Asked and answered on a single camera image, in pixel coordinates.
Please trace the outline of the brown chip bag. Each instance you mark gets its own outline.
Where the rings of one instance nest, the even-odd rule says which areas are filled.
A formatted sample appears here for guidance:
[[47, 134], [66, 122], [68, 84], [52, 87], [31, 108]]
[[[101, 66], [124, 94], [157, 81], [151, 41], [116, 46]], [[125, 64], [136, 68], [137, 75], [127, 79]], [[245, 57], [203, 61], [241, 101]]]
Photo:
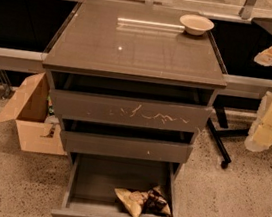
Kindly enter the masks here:
[[172, 217], [164, 189], [159, 185], [146, 192], [123, 188], [116, 188], [114, 192], [132, 217], [140, 217], [147, 210], [157, 215]]

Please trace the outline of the grey drawer cabinet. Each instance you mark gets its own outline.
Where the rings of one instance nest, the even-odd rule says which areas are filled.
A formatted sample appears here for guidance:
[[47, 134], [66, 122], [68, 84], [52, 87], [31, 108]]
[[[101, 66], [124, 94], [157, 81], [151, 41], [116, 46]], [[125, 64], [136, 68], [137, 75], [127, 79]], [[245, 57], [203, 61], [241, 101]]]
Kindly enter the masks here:
[[[45, 58], [51, 90], [212, 109], [226, 86], [210, 37], [192, 36], [178, 10], [85, 0]], [[200, 132], [85, 122], [57, 115], [61, 131], [194, 143]]]

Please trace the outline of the grey middle drawer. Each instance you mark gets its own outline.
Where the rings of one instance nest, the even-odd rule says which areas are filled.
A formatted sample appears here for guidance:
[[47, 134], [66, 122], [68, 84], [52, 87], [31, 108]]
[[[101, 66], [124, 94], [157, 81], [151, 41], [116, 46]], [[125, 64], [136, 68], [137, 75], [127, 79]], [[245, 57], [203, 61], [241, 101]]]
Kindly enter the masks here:
[[185, 163], [193, 147], [190, 144], [134, 139], [61, 131], [63, 148], [68, 152]]

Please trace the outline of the grey drawer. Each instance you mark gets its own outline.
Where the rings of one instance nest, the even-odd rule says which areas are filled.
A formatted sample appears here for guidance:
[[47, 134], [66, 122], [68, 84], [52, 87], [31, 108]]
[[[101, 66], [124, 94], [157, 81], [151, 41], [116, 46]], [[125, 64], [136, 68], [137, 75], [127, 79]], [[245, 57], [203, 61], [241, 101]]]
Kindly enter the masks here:
[[61, 131], [63, 148], [68, 152], [185, 163], [193, 147], [190, 144], [134, 139]]
[[[167, 162], [79, 154], [74, 158], [62, 205], [52, 211], [52, 217], [132, 217], [114, 190], [145, 192], [158, 185], [174, 211], [174, 180], [173, 168]], [[140, 217], [164, 216], [146, 212]]]
[[137, 98], [51, 90], [53, 108], [63, 119], [197, 133], [211, 108]]

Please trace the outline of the grey top drawer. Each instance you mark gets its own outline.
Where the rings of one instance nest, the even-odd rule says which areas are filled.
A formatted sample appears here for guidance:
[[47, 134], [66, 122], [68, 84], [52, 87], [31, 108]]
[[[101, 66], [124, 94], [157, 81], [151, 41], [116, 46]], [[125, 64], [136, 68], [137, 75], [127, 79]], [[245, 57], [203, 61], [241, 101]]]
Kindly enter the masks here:
[[63, 119], [197, 133], [211, 108], [137, 98], [51, 90], [53, 108]]

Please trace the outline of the grey bottom drawer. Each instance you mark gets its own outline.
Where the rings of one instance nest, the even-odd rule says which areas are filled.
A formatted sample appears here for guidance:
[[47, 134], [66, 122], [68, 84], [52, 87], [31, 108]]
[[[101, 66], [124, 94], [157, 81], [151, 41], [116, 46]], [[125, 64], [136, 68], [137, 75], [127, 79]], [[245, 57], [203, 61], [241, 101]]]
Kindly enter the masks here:
[[[174, 211], [174, 180], [173, 168], [167, 162], [79, 154], [74, 158], [62, 205], [52, 211], [52, 217], [132, 217], [114, 190], [145, 192], [158, 185]], [[146, 212], [140, 217], [164, 216]]]

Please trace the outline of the white paper bowl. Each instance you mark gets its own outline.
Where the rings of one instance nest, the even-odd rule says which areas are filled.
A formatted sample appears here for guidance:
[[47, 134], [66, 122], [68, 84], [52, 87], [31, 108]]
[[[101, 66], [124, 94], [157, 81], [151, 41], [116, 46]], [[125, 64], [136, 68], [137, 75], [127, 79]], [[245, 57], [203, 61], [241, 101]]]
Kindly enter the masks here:
[[214, 28], [214, 24], [211, 20], [200, 15], [182, 15], [180, 17], [180, 23], [184, 26], [185, 32], [192, 36], [202, 36], [204, 33]]

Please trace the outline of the bottle in cardboard box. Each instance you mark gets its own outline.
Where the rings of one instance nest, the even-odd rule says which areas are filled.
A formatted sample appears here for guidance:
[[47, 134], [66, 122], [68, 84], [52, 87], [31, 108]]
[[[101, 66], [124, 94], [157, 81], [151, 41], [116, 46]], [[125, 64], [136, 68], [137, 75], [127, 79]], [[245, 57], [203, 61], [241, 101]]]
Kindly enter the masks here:
[[47, 106], [48, 113], [47, 113], [46, 120], [44, 120], [44, 122], [49, 124], [58, 124], [59, 120], [55, 116], [55, 111], [53, 109], [53, 104], [50, 97], [48, 97], [47, 99], [47, 104], [48, 104]]

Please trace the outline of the open cardboard box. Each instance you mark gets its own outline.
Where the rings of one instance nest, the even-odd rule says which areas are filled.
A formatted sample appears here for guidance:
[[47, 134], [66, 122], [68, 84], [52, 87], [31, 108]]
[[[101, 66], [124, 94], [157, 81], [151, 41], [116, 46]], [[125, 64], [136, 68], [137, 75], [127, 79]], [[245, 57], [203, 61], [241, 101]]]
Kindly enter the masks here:
[[46, 122], [49, 86], [45, 73], [30, 75], [16, 89], [0, 113], [0, 123], [16, 123], [20, 149], [64, 155], [60, 125]]

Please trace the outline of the metal rail right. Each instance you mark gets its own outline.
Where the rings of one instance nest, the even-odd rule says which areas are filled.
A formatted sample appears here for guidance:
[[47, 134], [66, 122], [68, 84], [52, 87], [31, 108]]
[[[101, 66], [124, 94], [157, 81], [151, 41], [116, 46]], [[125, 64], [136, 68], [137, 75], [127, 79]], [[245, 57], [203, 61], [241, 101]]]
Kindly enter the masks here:
[[220, 90], [219, 94], [230, 97], [244, 97], [262, 99], [267, 92], [272, 92], [272, 80], [224, 75], [227, 87]]

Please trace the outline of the metal rail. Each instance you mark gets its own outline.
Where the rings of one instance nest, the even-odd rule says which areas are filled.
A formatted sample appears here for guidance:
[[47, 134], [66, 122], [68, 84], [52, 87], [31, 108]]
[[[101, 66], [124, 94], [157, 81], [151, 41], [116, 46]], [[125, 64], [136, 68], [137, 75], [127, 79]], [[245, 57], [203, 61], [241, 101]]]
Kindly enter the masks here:
[[0, 48], [0, 69], [39, 74], [44, 71], [42, 63], [46, 56], [45, 53]]
[[220, 90], [219, 94], [230, 97], [244, 97], [262, 99], [267, 92], [272, 92], [272, 80], [224, 75], [227, 87]]

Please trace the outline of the metal rail left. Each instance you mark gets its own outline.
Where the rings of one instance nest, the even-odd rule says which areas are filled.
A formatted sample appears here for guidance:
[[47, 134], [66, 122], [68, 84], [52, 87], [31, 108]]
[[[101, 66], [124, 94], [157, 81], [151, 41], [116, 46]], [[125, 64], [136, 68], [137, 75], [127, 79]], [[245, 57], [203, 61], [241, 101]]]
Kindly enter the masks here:
[[45, 53], [0, 48], [0, 69], [39, 74], [44, 71], [42, 63], [46, 56]]

